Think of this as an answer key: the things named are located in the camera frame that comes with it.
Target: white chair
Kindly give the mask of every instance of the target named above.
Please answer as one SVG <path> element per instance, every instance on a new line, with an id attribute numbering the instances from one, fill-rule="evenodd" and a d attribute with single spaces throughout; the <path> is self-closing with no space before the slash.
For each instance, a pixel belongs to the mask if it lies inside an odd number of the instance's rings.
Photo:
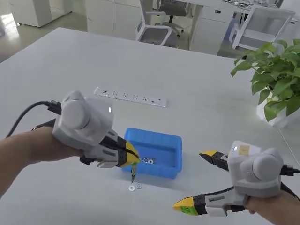
<path id="1" fill-rule="evenodd" d="M 140 0 L 140 9 L 142 19 L 137 26 L 136 40 L 155 45 L 164 45 L 168 47 L 176 47 L 178 38 L 177 34 L 169 26 L 162 25 L 166 19 L 165 12 L 146 12 L 143 7 L 143 0 Z M 162 22 L 158 25 L 150 25 L 148 17 L 151 15 L 160 15 Z"/>
<path id="2" fill-rule="evenodd" d="M 295 12 L 254 5 L 242 26 L 235 23 L 229 36 L 232 48 L 257 50 L 265 42 L 274 42 L 285 31 Z"/>

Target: blue plastic tray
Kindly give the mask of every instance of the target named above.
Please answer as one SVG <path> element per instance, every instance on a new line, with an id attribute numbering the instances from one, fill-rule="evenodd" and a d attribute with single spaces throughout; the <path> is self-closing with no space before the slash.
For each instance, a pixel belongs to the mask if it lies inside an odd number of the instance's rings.
<path id="1" fill-rule="evenodd" d="M 140 158 L 154 158 L 155 163 L 140 162 L 137 174 L 176 178 L 182 169 L 181 137 L 136 128 L 128 128 L 125 137 L 138 150 Z M 131 166 L 122 168 L 130 172 Z"/>

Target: power strip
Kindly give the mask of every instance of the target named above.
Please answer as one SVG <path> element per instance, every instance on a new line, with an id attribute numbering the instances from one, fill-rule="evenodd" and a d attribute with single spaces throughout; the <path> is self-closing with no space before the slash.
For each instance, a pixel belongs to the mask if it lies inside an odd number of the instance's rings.
<path id="1" fill-rule="evenodd" d="M 115 98 L 130 102 L 137 102 L 148 105 L 155 105 L 160 107 L 167 107 L 167 100 L 160 97 L 150 97 L 146 95 L 130 94 L 128 92 L 119 90 L 110 90 L 106 88 L 97 87 L 94 91 L 94 95 Z"/>

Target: floor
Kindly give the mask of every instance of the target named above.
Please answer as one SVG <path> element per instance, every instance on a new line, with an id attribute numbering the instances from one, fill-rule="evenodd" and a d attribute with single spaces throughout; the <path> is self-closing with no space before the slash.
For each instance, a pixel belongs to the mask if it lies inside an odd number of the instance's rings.
<path id="1" fill-rule="evenodd" d="M 0 38 L 0 62 L 6 60 L 18 51 L 32 44 L 57 27 L 87 31 L 84 0 L 72 0 L 74 10 L 42 28 L 18 25 L 10 11 L 8 0 L 0 0 L 0 25 L 5 28 L 5 37 Z M 159 17 L 152 18 L 151 23 L 159 22 Z M 174 23 L 185 28 L 181 35 L 178 48 L 188 50 L 188 36 L 192 26 L 192 17 L 174 17 Z M 219 52 L 220 56 L 235 58 L 237 54 L 231 51 L 230 43 L 224 42 Z"/>

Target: white flower pot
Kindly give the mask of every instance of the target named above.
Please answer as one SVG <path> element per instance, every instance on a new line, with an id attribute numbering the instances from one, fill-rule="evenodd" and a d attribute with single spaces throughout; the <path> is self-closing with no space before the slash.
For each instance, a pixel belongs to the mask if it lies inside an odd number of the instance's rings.
<path id="1" fill-rule="evenodd" d="M 292 123 L 295 119 L 300 118 L 300 109 L 298 109 L 297 111 L 295 111 L 294 113 L 292 113 L 289 116 L 285 116 L 286 113 L 286 108 L 281 110 L 277 117 L 270 120 L 269 122 L 266 120 L 266 117 L 264 115 L 264 111 L 263 108 L 264 106 L 267 104 L 267 100 L 264 100 L 261 104 L 259 104 L 256 108 L 256 114 L 258 115 L 258 117 L 269 123 L 272 126 L 278 127 L 278 128 L 284 128 L 286 125 Z"/>

